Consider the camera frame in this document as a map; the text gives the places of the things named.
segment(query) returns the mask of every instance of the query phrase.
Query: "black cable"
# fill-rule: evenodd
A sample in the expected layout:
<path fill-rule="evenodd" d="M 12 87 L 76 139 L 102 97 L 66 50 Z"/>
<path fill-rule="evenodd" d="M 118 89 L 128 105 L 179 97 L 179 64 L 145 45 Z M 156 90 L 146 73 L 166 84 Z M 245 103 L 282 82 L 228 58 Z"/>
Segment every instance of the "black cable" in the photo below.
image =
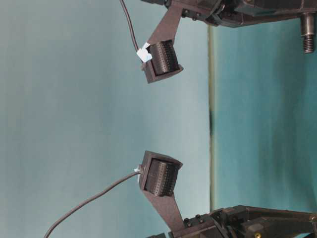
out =
<path fill-rule="evenodd" d="M 132 43 L 134 45 L 134 48 L 135 48 L 135 51 L 138 51 L 139 50 L 139 47 L 138 47 L 138 44 L 137 44 L 137 41 L 135 40 L 135 35 L 134 35 L 134 30 L 133 30 L 133 26 L 132 26 L 132 22 L 131 22 L 131 19 L 130 19 L 130 15 L 129 15 L 129 12 L 127 10 L 127 7 L 125 6 L 125 3 L 123 0 L 120 0 L 120 3 L 121 3 L 121 6 L 123 8 L 123 11 L 124 11 L 124 14 L 127 18 L 127 21 L 128 21 L 128 25 L 129 25 L 129 30 L 130 30 L 130 34 L 131 34 L 131 39 L 132 39 Z"/>
<path fill-rule="evenodd" d="M 127 175 L 126 177 L 123 177 L 122 179 L 118 180 L 117 182 L 114 182 L 112 185 L 110 185 L 109 187 L 107 187 L 104 191 L 96 194 L 95 196 L 87 199 L 86 201 L 82 202 L 81 204 L 79 204 L 77 207 L 74 207 L 72 210 L 70 210 L 69 212 L 67 212 L 64 216 L 62 216 L 61 218 L 59 218 L 48 230 L 48 232 L 46 232 L 44 238 L 48 238 L 50 236 L 50 234 L 52 233 L 52 231 L 62 222 L 64 221 L 67 217 L 69 217 L 71 214 L 73 214 L 74 212 L 76 212 L 77 210 L 79 210 L 80 208 L 82 208 L 83 206 L 87 205 L 88 203 L 94 201 L 95 199 L 105 195 L 108 191 L 110 191 L 111 189 L 113 189 L 114 187 L 116 187 L 117 185 L 119 185 L 120 183 L 126 181 L 127 179 L 140 174 L 140 172 L 134 172 L 131 173 L 129 175 Z"/>

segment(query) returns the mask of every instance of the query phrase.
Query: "tape label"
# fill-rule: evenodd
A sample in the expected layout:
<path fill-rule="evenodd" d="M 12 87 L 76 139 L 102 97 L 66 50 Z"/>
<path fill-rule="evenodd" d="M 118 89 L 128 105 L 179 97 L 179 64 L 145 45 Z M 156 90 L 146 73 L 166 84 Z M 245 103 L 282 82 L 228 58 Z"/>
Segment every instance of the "tape label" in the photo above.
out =
<path fill-rule="evenodd" d="M 141 49 L 137 51 L 138 57 L 142 60 L 142 62 L 146 63 L 147 61 L 152 59 L 152 55 L 148 52 L 147 47 L 150 44 L 146 42 Z"/>

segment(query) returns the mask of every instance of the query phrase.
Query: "teal backdrop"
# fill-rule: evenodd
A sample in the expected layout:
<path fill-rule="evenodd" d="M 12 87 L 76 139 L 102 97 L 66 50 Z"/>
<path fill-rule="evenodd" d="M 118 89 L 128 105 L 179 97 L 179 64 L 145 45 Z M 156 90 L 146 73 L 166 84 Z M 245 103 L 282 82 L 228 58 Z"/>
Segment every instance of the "teal backdrop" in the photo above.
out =
<path fill-rule="evenodd" d="M 166 12 L 126 5 L 143 45 Z M 0 237 L 40 238 L 61 215 L 133 171 L 145 150 L 184 163 L 184 217 L 208 212 L 208 28 L 183 19 L 185 70 L 148 85 L 119 0 L 3 0 L 0 8 Z M 133 178 L 52 238 L 168 231 Z"/>
<path fill-rule="evenodd" d="M 300 20 L 213 28 L 213 206 L 317 211 L 317 53 Z"/>

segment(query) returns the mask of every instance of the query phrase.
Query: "metal bolt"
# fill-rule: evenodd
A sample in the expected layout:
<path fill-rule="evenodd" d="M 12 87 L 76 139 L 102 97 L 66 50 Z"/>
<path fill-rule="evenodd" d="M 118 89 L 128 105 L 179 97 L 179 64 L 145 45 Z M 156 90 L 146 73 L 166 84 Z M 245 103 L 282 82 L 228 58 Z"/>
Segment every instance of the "metal bolt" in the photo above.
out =
<path fill-rule="evenodd" d="M 182 17 L 186 17 L 188 13 L 189 13 L 189 10 L 187 10 L 187 9 L 184 10 L 184 11 L 183 11 L 183 14 L 182 14 Z"/>
<path fill-rule="evenodd" d="M 306 12 L 301 17 L 304 53 L 313 53 L 315 50 L 315 13 Z"/>

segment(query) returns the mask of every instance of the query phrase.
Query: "3d-printed part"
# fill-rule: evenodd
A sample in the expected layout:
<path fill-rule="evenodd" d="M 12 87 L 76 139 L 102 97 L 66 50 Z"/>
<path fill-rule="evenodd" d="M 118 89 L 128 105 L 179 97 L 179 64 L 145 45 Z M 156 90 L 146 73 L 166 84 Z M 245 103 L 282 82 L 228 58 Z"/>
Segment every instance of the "3d-printed part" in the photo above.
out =
<path fill-rule="evenodd" d="M 172 40 L 158 42 L 150 46 L 149 51 L 156 76 L 180 69 Z"/>
<path fill-rule="evenodd" d="M 178 164 L 152 160 L 145 189 L 155 196 L 172 196 L 178 170 Z"/>

